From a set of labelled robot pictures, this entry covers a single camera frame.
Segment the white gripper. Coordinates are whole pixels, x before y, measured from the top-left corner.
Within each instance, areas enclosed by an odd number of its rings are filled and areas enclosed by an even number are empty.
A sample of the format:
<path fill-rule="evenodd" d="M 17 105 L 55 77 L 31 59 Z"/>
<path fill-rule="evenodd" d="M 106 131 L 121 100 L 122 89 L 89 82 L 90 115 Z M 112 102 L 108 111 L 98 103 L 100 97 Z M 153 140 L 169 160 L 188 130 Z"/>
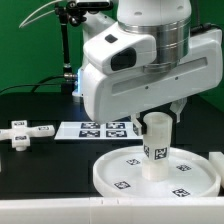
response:
<path fill-rule="evenodd" d="M 221 42 L 219 29 L 192 37 L 188 55 L 168 73 L 146 74 L 137 68 L 105 75 L 87 65 L 82 74 L 87 115 L 99 124 L 132 115 L 133 131 L 141 136 L 147 126 L 139 112 L 172 102 L 170 110 L 179 122 L 186 97 L 212 89 L 222 80 Z"/>

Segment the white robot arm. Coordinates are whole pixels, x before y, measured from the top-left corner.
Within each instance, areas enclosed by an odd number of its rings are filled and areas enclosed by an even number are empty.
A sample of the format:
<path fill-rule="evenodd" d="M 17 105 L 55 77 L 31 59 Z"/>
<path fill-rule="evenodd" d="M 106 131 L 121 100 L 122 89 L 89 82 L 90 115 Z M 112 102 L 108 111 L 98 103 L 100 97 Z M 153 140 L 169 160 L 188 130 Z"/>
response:
<path fill-rule="evenodd" d="M 190 0 L 118 0 L 117 21 L 85 42 L 81 93 L 89 118 L 104 124 L 129 116 L 138 135 L 141 113 L 186 98 L 222 80 L 222 31 L 190 34 Z"/>

